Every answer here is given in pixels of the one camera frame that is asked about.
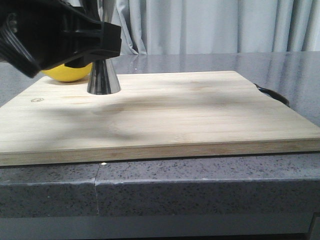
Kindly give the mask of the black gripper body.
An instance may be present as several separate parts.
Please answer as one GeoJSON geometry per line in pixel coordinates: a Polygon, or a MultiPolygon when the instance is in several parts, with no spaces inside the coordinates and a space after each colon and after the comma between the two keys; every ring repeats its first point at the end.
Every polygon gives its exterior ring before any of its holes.
{"type": "Polygon", "coordinates": [[[59,65],[83,68],[121,53],[121,27],[99,15],[97,0],[2,0],[0,58],[26,76],[59,65]]]}

